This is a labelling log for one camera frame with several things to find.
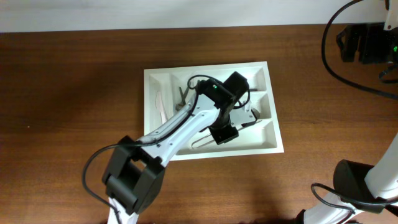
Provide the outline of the large steel spoon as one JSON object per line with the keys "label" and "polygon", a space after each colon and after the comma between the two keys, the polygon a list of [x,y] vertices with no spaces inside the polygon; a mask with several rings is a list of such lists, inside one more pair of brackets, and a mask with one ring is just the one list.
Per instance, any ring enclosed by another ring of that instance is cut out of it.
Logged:
{"label": "large steel spoon", "polygon": [[255,116],[256,119],[260,119],[261,114],[260,114],[260,112],[257,109],[251,108],[251,111],[252,111],[252,113],[253,113],[253,115]]}

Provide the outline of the small teaspoon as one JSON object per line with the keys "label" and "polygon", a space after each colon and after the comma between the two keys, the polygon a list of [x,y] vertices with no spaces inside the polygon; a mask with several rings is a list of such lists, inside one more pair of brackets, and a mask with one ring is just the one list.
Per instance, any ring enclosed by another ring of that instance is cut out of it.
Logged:
{"label": "small teaspoon", "polygon": [[176,111],[180,111],[186,105],[186,101],[185,100],[186,100],[186,97],[187,97],[188,92],[189,92],[190,89],[188,87],[186,87],[186,89],[183,91],[182,88],[179,87],[178,90],[179,90],[179,93],[180,93],[180,96],[181,96],[181,101],[175,105],[175,110]]}
{"label": "small teaspoon", "polygon": [[182,90],[182,88],[179,87],[178,90],[179,90],[180,97],[181,97],[181,101],[180,101],[180,103],[178,105],[179,106],[185,106],[185,104],[186,104],[185,99],[187,97],[187,93],[188,93],[189,89],[186,88],[185,90]]}

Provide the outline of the pink plastic knife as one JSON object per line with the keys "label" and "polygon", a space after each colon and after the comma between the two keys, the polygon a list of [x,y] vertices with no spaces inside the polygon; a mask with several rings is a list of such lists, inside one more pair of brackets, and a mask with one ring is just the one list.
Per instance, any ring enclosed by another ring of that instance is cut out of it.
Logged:
{"label": "pink plastic knife", "polygon": [[168,120],[168,118],[162,101],[162,93],[160,91],[158,91],[156,94],[155,106],[160,113],[161,122],[162,124],[164,124]]}

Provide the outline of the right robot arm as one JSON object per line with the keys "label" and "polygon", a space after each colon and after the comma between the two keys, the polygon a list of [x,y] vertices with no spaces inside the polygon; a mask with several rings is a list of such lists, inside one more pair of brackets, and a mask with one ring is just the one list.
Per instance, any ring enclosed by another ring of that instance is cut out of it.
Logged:
{"label": "right robot arm", "polygon": [[[396,84],[396,79],[386,79],[385,75],[397,68],[397,1],[386,0],[385,6],[384,23],[348,25],[336,36],[336,43],[344,62],[353,62],[357,57],[363,64],[389,63],[379,79],[385,84]],[[339,161],[333,174],[333,187],[311,185],[312,192],[317,188],[326,190],[327,195],[315,194],[319,204],[302,210],[295,223],[348,223],[359,213],[383,210],[397,214],[397,140],[392,141],[375,166]]]}

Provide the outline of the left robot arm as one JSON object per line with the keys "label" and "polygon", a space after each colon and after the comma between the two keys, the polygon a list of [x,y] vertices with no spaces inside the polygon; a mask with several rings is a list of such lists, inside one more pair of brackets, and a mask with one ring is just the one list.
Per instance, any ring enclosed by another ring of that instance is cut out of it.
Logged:
{"label": "left robot arm", "polygon": [[136,141],[122,138],[102,177],[111,204],[108,223],[137,221],[159,194],[167,164],[194,135],[209,130],[220,145],[239,136],[239,125],[254,125],[249,102],[239,102],[244,95],[250,95],[249,83],[238,72],[223,82],[204,77],[192,99],[156,130]]}

